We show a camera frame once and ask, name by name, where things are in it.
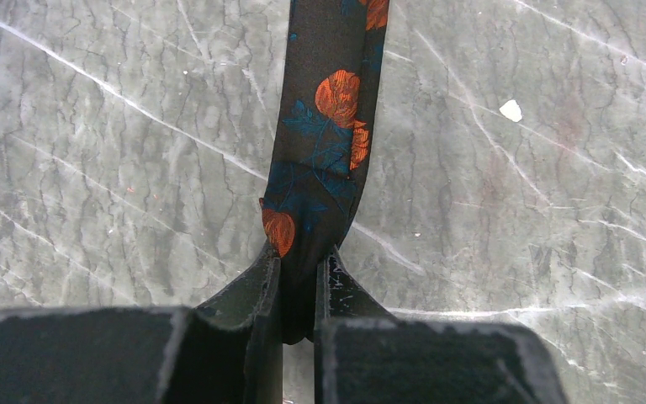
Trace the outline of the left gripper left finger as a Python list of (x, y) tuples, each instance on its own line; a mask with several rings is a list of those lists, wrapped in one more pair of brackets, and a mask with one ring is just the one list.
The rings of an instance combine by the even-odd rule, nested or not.
[(0, 403), (279, 403), (280, 262), (199, 306), (0, 311)]

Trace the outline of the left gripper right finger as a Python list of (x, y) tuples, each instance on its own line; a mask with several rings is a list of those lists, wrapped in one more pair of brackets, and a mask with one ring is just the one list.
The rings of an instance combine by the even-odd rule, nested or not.
[(404, 320), (332, 251), (317, 269), (318, 403), (564, 403), (549, 351), (499, 322)]

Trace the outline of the dark floral necktie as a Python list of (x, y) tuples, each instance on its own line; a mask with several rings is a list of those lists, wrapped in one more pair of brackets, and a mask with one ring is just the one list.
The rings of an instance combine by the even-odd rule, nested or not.
[(373, 144), (386, 1), (290, 4), (262, 227), (280, 264), (282, 339), (313, 337), (316, 272), (360, 204)]

